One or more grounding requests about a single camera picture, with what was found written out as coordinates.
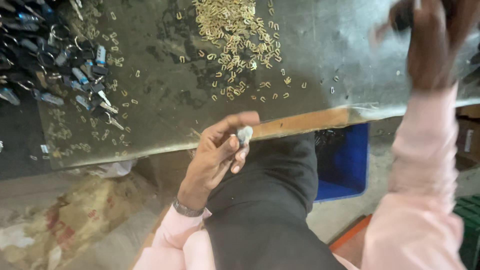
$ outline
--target pink sleeve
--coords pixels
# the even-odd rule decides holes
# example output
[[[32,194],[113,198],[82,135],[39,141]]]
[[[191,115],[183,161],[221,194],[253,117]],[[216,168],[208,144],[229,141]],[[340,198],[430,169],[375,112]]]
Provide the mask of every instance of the pink sleeve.
[[[457,85],[414,92],[393,144],[388,189],[365,236],[362,270],[459,270],[462,220],[452,213]]]
[[[180,215],[173,206],[163,218],[155,233],[152,246],[143,250],[133,270],[185,269],[183,246],[194,232],[200,229],[204,218],[211,216],[205,209],[200,217],[189,218]]]

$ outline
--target cardboard box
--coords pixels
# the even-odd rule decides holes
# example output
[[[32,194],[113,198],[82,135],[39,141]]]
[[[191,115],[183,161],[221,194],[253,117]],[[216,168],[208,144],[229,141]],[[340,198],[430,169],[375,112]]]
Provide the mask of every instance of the cardboard box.
[[[458,155],[480,162],[480,122],[458,120]]]

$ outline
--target hand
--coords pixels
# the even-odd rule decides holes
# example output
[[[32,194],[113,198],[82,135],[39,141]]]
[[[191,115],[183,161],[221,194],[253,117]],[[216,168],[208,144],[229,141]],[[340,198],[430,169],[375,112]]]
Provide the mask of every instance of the hand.
[[[478,21],[479,0],[415,0],[408,73],[413,89],[450,87],[451,70],[459,48]]]
[[[245,164],[250,147],[240,148],[235,134],[237,128],[260,123],[256,111],[229,115],[215,125],[208,127],[200,137],[195,158],[188,166],[187,175],[180,185],[177,199],[184,206],[198,210],[205,207],[212,189],[231,168],[238,173]]]

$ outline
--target wristwatch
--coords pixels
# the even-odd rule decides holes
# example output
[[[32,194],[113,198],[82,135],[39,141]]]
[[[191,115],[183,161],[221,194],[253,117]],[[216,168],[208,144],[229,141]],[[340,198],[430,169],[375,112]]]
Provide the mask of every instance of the wristwatch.
[[[177,197],[175,197],[175,199],[173,199],[172,205],[173,205],[173,208],[175,208],[175,210],[177,211],[177,213],[179,213],[180,215],[189,217],[189,218],[200,217],[204,213],[204,210],[205,210],[205,207],[200,209],[200,210],[190,209],[190,208],[186,207],[185,205],[181,204]]]

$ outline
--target metal table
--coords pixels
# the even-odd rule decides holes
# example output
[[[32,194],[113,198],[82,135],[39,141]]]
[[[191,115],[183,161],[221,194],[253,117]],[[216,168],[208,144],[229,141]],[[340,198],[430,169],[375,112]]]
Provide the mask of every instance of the metal table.
[[[77,110],[68,101],[74,100],[74,91],[56,89],[65,94],[65,106],[40,104],[51,165],[58,169],[193,148],[199,140],[197,133],[227,114],[243,110],[256,110],[262,121],[270,121],[345,108],[346,122],[331,126],[402,115],[410,88],[405,72],[409,38],[391,34],[376,52],[368,44],[368,31],[383,22],[393,2],[277,0],[275,14],[270,16],[267,2],[258,1],[256,13],[265,27],[270,20],[280,25],[283,60],[272,60],[272,69],[259,65],[255,71],[238,74],[235,84],[242,80],[248,88],[233,101],[220,95],[229,77],[215,78],[221,65],[198,55],[199,50],[220,54],[221,49],[201,41],[190,1],[93,0],[84,4],[84,22],[67,7],[72,30],[86,35],[99,31],[96,41],[107,50],[115,44],[102,35],[117,34],[119,50],[111,53],[115,58],[124,57],[124,62],[122,67],[109,66],[108,83],[115,79],[117,86],[108,98],[119,107],[119,122],[130,131],[91,123],[95,120],[83,107]],[[181,20],[177,20],[177,12],[181,12]],[[476,52],[478,41],[477,33],[472,34],[459,54],[460,76],[474,69],[466,59]],[[291,87],[283,82],[282,68],[292,79]],[[217,87],[212,87],[213,81],[218,81]],[[270,82],[272,87],[260,89],[261,82]],[[282,98],[287,92],[289,97]],[[278,99],[272,99],[274,93]],[[480,103],[476,85],[461,85],[458,105],[476,103]]]

